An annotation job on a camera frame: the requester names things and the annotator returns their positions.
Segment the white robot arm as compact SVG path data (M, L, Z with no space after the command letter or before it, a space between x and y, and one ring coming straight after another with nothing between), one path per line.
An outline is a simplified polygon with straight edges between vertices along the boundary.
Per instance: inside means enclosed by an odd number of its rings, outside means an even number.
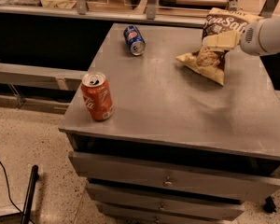
M203 39L210 49L231 50L237 45L249 55L280 53L280 16L249 23L242 32L228 31Z

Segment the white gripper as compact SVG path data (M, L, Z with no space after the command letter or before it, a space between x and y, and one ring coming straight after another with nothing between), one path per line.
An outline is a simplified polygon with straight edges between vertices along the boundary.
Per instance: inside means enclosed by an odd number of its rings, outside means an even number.
M218 35L206 36L203 39L203 45L210 49L231 50L240 42L240 48L243 52L249 55L264 55L266 51L260 42L260 31L263 24L264 20L251 22L244 28L242 34L230 30Z

